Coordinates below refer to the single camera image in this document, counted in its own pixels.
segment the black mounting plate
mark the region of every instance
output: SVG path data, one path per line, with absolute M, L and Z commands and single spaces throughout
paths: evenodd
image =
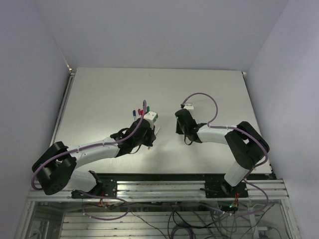
M 239 183 L 234 190 L 228 195 L 225 194 L 221 188 L 222 181 L 209 181 L 205 182 L 206 198 L 235 198 L 235 194 L 239 194 L 239 198 L 248 198 L 248 191 L 246 183 Z
M 116 197 L 116 192 L 118 185 L 116 181 L 113 181 L 111 178 L 103 179 L 102 184 L 97 184 L 90 192 L 91 195 L 96 196 L 107 196 L 107 197 Z M 81 192 L 75 190 L 71 193 L 73 199 L 88 199 L 86 195 L 83 195 Z

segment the white table surface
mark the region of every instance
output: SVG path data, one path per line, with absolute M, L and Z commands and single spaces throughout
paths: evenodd
M 55 141 L 78 145 L 108 137 L 133 122 L 132 111 L 147 100 L 159 115 L 160 126 L 154 147 L 138 153 L 102 159 L 84 165 L 80 171 L 98 173 L 226 173 L 234 157 L 227 145 L 184 144 L 175 133 L 174 113 L 192 93 L 212 95 L 219 114 L 212 125 L 236 125 L 248 121 L 259 131 L 249 95 L 240 71 L 78 68 Z M 215 106 L 205 96 L 194 96 L 193 116 L 207 122 Z M 264 164 L 253 173 L 271 173 Z

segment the black bracket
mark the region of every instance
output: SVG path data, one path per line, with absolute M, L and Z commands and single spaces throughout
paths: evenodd
M 239 194 L 239 198 L 248 198 L 248 191 L 246 183 L 239 183 L 232 191 L 226 194 L 222 189 L 223 181 L 209 181 L 205 182 L 205 188 L 201 189 L 205 191 L 206 198 L 235 198 L 235 194 Z
M 94 178 L 96 179 L 96 186 L 88 192 L 91 195 L 95 196 L 107 196 L 107 197 L 116 197 L 118 190 L 118 184 L 112 178 L 104 178 L 103 181 L 98 177 L 98 175 L 90 171 Z M 81 192 L 75 190 L 71 193 L 71 197 L 74 199 L 87 199 L 91 198 L 89 196 L 83 195 Z

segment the marker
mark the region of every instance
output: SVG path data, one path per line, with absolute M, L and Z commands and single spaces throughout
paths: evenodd
M 136 111 L 133 110 L 134 121 L 136 121 Z

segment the white wall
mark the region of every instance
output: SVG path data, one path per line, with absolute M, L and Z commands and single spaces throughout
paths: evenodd
M 247 71 L 287 0 L 36 0 L 71 68 Z
M 0 22 L 0 237 L 10 239 L 69 73 L 33 1 L 1 1 Z
M 305 239 L 318 238 L 319 1 L 290 0 L 248 71 L 247 86 Z

